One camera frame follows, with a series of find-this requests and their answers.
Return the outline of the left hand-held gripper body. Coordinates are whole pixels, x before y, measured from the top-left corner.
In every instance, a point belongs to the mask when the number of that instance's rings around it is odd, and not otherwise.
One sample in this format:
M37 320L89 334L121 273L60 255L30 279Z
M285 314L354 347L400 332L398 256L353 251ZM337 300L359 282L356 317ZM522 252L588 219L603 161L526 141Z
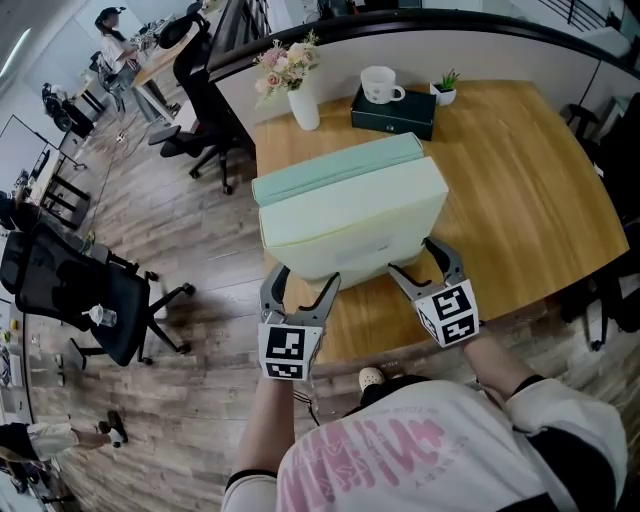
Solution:
M258 324L259 363L264 377L306 381L319 352L326 315L299 309L294 314L261 312Z

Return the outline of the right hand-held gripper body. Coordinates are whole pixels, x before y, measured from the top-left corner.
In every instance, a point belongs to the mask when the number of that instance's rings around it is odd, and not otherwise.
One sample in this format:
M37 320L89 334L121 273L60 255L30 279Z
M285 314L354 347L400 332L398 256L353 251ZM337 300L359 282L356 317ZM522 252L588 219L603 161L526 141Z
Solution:
M479 333L479 313L471 281L451 275L440 284L411 283L412 305L423 328L440 347L450 347Z

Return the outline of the white box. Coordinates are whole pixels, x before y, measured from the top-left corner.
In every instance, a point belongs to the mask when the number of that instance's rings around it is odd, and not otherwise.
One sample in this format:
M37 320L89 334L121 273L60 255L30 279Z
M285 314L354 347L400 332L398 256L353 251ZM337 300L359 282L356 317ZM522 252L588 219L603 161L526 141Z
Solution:
M449 193L423 157L260 208L265 250L313 290L339 274L344 289L413 263Z

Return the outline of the mint green box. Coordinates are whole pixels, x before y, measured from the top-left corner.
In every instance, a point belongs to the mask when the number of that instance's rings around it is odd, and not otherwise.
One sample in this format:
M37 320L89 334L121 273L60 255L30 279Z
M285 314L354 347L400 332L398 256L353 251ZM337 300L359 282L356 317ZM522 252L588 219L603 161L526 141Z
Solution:
M413 133L351 146L257 177L253 197L265 207L362 174L410 162L424 156Z

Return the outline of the person's right forearm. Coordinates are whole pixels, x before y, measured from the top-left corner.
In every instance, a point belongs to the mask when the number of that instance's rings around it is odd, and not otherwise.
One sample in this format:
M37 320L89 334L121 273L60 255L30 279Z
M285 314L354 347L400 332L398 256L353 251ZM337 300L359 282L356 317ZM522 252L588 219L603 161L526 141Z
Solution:
M465 342L462 352L479 383L504 400L544 380L486 330Z

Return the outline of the person's left forearm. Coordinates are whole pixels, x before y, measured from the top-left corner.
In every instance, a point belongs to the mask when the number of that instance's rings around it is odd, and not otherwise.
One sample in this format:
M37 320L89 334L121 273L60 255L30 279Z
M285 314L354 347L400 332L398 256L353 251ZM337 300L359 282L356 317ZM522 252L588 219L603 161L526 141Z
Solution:
M246 470L278 472L295 443L293 391L291 381L264 377L259 380L233 474Z

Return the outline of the person's white shoe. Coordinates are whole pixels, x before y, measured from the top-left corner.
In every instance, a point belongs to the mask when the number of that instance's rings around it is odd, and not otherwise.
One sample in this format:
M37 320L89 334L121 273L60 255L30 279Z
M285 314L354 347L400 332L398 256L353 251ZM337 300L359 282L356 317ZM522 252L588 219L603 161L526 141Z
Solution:
M362 392L365 392L372 386L379 386L386 382L384 373L376 367L365 367L360 370L358 375L359 386Z

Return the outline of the person's black trouser leg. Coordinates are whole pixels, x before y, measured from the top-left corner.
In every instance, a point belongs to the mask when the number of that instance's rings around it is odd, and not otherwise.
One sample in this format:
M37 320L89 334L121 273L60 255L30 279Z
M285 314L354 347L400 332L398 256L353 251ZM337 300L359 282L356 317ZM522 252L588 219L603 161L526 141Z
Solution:
M378 379L366 383L359 405L352 413L359 412L381 402L384 407L417 407L427 403L426 392L431 379L405 375L392 379Z

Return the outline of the person's white printed shirt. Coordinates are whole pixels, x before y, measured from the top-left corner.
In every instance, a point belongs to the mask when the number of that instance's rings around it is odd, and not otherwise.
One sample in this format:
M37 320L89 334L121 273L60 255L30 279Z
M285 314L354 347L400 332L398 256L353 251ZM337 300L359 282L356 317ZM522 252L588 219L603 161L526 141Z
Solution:
M311 430L277 473L235 473L221 512L614 512L627 443L613 406L554 379L503 406L442 380L426 398Z

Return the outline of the dark green drawer box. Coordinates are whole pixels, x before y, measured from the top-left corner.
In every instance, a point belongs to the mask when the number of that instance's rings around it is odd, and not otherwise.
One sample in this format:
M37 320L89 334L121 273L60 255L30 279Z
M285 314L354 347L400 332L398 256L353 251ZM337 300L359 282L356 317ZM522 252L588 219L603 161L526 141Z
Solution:
M351 124L354 128L389 134L413 133L430 141L434 131L436 97L418 91L407 91L397 102L374 104L359 88L351 104Z

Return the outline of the black office chair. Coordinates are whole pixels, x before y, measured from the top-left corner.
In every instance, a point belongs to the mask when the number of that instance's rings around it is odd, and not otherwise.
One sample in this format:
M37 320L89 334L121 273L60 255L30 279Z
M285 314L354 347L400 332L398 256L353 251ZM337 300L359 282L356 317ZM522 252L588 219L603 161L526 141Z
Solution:
M640 219L626 226L624 233L628 251L560 292L560 316L565 323L585 314L591 303L600 302L601 338L589 343L592 351L606 343L609 320L626 333L640 330L640 286L624 297L620 285L622 277L640 277Z
M148 144L159 145L160 155L164 158L182 154L198 158L199 161L189 171L193 179L199 178L200 169L217 157L222 192L231 195L233 187L228 183L228 153L236 148L248 151L250 144L244 128L234 117L222 93L209 79L207 69L198 67L207 64L213 47L209 33L210 22L194 9L171 21L161 32L159 43L163 49L172 48L178 43L178 38L186 35L193 25L197 26L197 31L176 57L173 74L187 94L197 126L193 132L180 125L165 128L152 134L148 138Z
M588 109L568 104L567 124L579 120L574 134L591 163L601 171L601 181L623 224L640 219L640 92L633 95L626 112L598 142L587 139L586 127L598 123Z
M26 314L44 316L90 332L96 347L81 348L72 342L80 367L91 356L108 355L121 367L133 359L150 365L144 355L148 331L180 354L191 351L188 343L176 345L156 322L154 315L181 294L191 296L196 288L185 283L151 302L152 282L159 276L107 252L102 259L73 248L46 224L32 232L8 235L0 261L0 284L14 296L17 308ZM83 312L100 304L117 313L114 327L96 326Z

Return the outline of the clear water bottle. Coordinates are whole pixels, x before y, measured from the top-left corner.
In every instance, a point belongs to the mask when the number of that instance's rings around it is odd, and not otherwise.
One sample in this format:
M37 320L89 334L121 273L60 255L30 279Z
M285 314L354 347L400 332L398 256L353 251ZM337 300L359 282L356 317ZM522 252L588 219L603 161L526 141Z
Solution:
M83 315L88 316L96 326L111 328L117 323L117 313L100 304L97 304L88 311L83 312Z

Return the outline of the small potted green plant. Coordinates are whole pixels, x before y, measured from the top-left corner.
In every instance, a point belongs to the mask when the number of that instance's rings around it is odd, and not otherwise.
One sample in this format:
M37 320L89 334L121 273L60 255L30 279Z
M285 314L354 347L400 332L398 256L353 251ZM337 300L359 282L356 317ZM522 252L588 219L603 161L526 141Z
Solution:
M436 97L436 104L440 106L450 105L456 98L456 85L460 74L452 68L442 75L438 82L429 84L430 93Z

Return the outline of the white vase with flowers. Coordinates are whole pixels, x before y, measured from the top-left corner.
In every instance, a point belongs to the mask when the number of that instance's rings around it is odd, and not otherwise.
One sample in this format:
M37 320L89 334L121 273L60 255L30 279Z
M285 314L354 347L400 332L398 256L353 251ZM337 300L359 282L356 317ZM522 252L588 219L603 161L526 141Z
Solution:
M267 103L285 95L294 118L304 131L313 131L320 124L318 103L309 85L310 73L319 66L318 40L314 30L288 47L275 39L271 48L254 59L261 72L255 82L259 102Z

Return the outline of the rolling whiteboard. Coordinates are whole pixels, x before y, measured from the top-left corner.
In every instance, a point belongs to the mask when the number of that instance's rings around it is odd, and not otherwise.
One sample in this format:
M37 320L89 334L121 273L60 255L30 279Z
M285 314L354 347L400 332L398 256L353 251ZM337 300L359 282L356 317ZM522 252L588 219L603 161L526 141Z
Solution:
M43 153L60 147L61 142L50 142L12 114L0 131L0 171L10 174L31 171Z

